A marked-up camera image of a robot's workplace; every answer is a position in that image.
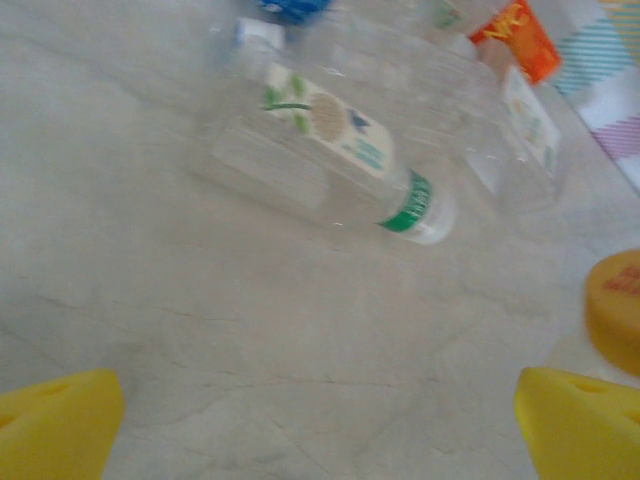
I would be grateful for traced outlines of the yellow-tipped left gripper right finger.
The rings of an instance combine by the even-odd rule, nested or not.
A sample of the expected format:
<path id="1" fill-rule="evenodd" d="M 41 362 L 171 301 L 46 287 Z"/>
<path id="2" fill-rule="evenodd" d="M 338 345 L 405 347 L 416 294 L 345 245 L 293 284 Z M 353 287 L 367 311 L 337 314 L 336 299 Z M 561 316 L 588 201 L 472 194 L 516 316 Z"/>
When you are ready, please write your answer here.
<path id="1" fill-rule="evenodd" d="M 639 390 L 550 368 L 526 368 L 515 416 L 540 479 L 637 479 Z"/>

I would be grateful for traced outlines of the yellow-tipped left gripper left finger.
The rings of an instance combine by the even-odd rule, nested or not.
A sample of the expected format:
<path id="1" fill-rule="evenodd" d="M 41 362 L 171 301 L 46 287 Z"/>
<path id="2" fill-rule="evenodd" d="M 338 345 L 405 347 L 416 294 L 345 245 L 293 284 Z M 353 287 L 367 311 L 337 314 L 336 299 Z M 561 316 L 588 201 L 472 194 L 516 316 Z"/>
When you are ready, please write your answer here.
<path id="1" fill-rule="evenodd" d="M 124 415 L 116 373 L 97 369 L 1 395 L 3 479 L 99 479 Z"/>

